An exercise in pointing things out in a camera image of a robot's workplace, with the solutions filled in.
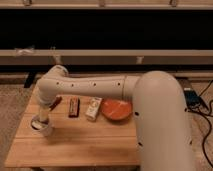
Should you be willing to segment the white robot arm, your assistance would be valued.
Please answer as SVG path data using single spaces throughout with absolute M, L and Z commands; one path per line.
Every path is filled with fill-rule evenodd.
M 37 81 L 37 101 L 50 106 L 59 94 L 130 101 L 136 125 L 140 171 L 196 171 L 183 89 L 164 71 L 140 76 L 71 78 L 62 65 Z

